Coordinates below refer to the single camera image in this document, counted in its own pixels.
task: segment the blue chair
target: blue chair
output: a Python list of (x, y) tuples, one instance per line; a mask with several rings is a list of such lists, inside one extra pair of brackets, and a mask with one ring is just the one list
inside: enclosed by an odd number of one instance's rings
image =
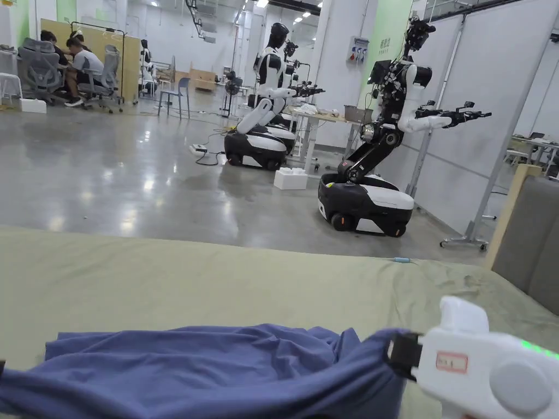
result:
[(163, 95), (166, 94), (167, 95), (167, 115), (169, 115), (169, 102), (171, 100), (171, 96), (176, 96), (178, 97), (178, 109), (179, 109), (179, 115), (180, 118), (182, 119), (182, 105), (181, 105), (181, 97), (184, 96), (184, 94), (181, 93), (181, 88), (184, 88), (186, 90), (186, 103), (188, 105), (188, 119), (190, 119), (190, 96), (188, 95), (188, 84), (190, 83), (190, 79), (188, 77), (183, 77), (182, 79), (179, 80), (178, 82), (178, 92), (171, 92), (171, 91), (161, 91), (159, 93), (159, 110), (157, 111), (157, 116), (159, 116), (159, 114), (161, 113), (161, 102), (163, 101)]

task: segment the white foam box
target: white foam box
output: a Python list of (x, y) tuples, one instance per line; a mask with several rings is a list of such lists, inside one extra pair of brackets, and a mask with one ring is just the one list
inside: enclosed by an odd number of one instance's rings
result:
[(46, 113), (46, 102), (38, 99), (20, 99), (22, 112)]
[(308, 178), (303, 169), (281, 168), (276, 172), (274, 186), (282, 191), (306, 189)]

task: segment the polished floor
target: polished floor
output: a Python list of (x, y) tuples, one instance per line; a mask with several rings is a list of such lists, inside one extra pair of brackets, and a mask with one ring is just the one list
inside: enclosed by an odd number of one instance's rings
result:
[[(221, 95), (191, 95), (194, 111), (217, 110)], [(0, 224), (51, 231), (188, 240), (296, 252), (421, 258), (481, 264), (475, 247), (441, 249), (456, 235), (416, 213), (401, 239), (334, 231), (319, 215), (318, 181), (306, 191), (273, 187), (273, 173), (220, 160), (200, 166), (190, 144), (223, 150), (224, 126), (209, 113), (191, 120), (154, 113), (155, 102), (108, 115), (49, 107), (47, 115), (0, 112)], [(319, 152), (323, 162), (341, 156)], [(214, 163), (212, 156), (203, 162)]]

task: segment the white t-shirt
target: white t-shirt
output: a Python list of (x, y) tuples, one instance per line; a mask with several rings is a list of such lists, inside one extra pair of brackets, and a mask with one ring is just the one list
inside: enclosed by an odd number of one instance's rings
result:
[[(82, 71), (83, 69), (89, 69), (99, 72), (100, 74), (103, 73), (104, 67), (100, 59), (97, 58), (97, 55), (86, 50), (81, 50), (75, 55), (74, 63), (72, 64), (72, 66), (79, 71)], [(94, 75), (93, 78), (99, 81), (101, 80), (100, 75)]]

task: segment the black pants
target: black pants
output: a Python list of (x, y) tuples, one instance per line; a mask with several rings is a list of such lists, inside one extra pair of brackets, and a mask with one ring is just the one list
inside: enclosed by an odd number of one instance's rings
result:
[[(78, 84), (89, 84), (89, 74), (86, 73), (82, 73), (82, 72), (77, 72), (75, 75), (76, 80), (78, 81)], [(93, 85), (95, 86), (103, 86), (103, 83), (101, 83), (99, 80), (93, 79)]]

